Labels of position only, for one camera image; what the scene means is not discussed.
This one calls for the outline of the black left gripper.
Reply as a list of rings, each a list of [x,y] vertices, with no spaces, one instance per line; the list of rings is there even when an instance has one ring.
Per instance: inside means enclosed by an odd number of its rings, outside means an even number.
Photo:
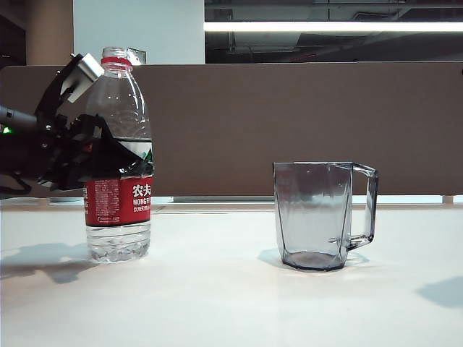
[[[109,126],[98,115],[81,114],[67,125],[62,114],[36,110],[39,125],[38,167],[35,179],[51,191],[81,189],[91,178],[91,162],[102,135],[103,178],[152,176],[153,145],[148,124]]]

